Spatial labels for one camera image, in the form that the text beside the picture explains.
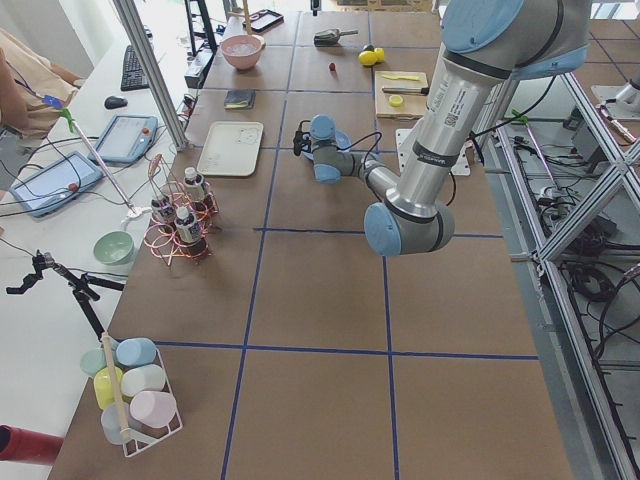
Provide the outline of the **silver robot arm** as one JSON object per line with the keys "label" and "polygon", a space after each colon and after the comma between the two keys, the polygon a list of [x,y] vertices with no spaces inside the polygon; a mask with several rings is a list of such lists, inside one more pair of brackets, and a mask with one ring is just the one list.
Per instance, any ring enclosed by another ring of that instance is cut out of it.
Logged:
{"label": "silver robot arm", "polygon": [[438,194],[492,88],[577,69],[587,56],[590,15],[588,1],[450,2],[426,111],[399,175],[373,155],[340,151],[333,119],[313,117],[316,180],[356,176],[380,197],[364,216],[372,250],[391,257],[436,251],[449,242],[455,222]]}

